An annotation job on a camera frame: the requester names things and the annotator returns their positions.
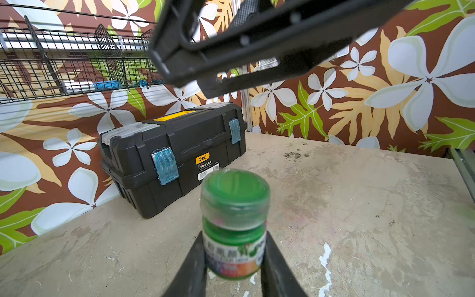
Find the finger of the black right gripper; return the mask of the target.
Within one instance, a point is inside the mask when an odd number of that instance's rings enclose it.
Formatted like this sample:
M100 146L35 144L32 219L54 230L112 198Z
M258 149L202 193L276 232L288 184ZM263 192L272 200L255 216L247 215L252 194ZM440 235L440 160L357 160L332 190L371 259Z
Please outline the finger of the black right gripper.
M282 56L337 40L353 42L407 7L408 1L245 1L223 33L193 42L202 1L165 4L148 45L167 84L183 87L276 67Z
M282 56L276 67L239 75L231 79L218 80L216 75L203 77L197 80L197 84L203 94L211 99L231 92L298 77L330 59L352 42L351 37L337 40L317 48L308 48Z

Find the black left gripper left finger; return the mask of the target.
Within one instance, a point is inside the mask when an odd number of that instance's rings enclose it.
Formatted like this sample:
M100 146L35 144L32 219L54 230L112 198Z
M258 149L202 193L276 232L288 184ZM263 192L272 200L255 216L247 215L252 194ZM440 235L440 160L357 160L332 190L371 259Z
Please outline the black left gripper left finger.
M207 266L203 233L197 235L184 262L162 297L204 297L206 294Z

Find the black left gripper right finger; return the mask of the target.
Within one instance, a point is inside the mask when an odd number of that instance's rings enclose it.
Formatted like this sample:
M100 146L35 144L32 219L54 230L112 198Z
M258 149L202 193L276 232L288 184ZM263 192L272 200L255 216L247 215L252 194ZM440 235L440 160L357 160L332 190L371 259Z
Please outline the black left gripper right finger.
M261 265L261 287L263 297L308 297L269 231Z

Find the green paint jar lid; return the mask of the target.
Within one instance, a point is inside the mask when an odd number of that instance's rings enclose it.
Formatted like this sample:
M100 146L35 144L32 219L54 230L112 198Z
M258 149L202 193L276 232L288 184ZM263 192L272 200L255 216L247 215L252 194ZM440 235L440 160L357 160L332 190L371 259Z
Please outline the green paint jar lid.
M219 228L247 231L267 221L270 197L270 185L261 176L227 168L205 177L200 208L203 217Z

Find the green paint jar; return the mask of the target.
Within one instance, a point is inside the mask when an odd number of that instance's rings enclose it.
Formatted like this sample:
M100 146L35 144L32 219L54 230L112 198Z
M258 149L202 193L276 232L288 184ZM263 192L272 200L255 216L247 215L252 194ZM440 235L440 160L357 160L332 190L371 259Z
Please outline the green paint jar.
M267 241L267 224L244 231L220 228L202 219L205 262L208 268L227 279L242 279L262 265Z

